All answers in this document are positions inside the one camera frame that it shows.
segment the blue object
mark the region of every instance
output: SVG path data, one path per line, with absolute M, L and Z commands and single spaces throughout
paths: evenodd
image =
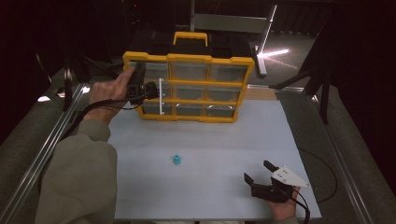
M 174 164 L 179 165 L 181 163 L 181 158 L 179 155 L 174 156 Z

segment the organizer carry handle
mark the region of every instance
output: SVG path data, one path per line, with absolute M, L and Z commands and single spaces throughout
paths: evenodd
M 178 38 L 185 39 L 203 39 L 205 46 L 207 47 L 207 34 L 205 33 L 194 33 L 194 32 L 175 32 L 174 45 Z

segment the plastic drawer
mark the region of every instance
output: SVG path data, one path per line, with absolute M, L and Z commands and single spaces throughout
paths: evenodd
M 176 104 L 177 116 L 202 116 L 204 114 L 203 105 Z
M 211 64 L 210 81 L 242 82 L 248 67 L 234 64 Z
M 204 86 L 173 85 L 174 98 L 179 100 L 204 100 Z
M 153 114 L 153 115 L 160 115 L 160 105 L 158 103 L 143 103 L 143 114 Z M 165 115 L 172 114 L 172 105 L 171 104 L 164 104 L 163 105 L 163 113 Z
M 129 62 L 129 65 L 135 67 L 136 62 Z M 146 65 L 146 79 L 158 79 L 163 78 L 163 80 L 168 80 L 168 63 L 155 62 L 155 63 L 145 63 Z
M 181 80 L 206 80 L 206 63 L 171 63 L 172 78 Z
M 232 105 L 208 105 L 206 115 L 208 117 L 232 118 L 235 106 Z
M 208 101 L 226 101 L 226 102 L 237 102 L 240 88 L 233 87 L 208 87 L 207 88 L 207 100 Z

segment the yellow storage organizer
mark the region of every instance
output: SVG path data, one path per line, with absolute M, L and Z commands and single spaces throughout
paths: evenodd
M 135 35 L 124 69 L 145 62 L 145 82 L 154 81 L 161 92 L 136 109 L 141 119 L 236 121 L 254 69 L 247 41 L 189 32 L 172 39 L 154 31 Z

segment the metal rail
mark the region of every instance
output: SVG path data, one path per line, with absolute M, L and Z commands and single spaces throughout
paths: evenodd
M 323 123 L 323 120 L 320 117 L 320 114 L 318 112 L 319 103 L 317 97 L 314 96 L 313 100 L 314 102 L 311 101 L 310 103 L 311 109 L 314 111 L 315 119 L 317 120 L 317 123 L 320 124 L 321 128 L 324 130 L 324 135 L 330 144 L 330 149 L 331 149 L 330 153 L 332 154 L 332 159 L 344 183 L 346 193 L 348 194 L 352 206 L 355 209 L 355 213 L 359 219 L 359 222 L 361 224 L 374 223 L 373 218 L 370 212 L 368 211 L 363 198 L 361 197 L 361 192 L 358 188 L 358 185 L 353 179 L 352 174 L 349 172 L 344 157 L 341 154 L 340 149 L 335 142 L 334 136 L 332 135 L 332 131 L 329 129 L 328 126 L 326 126 Z

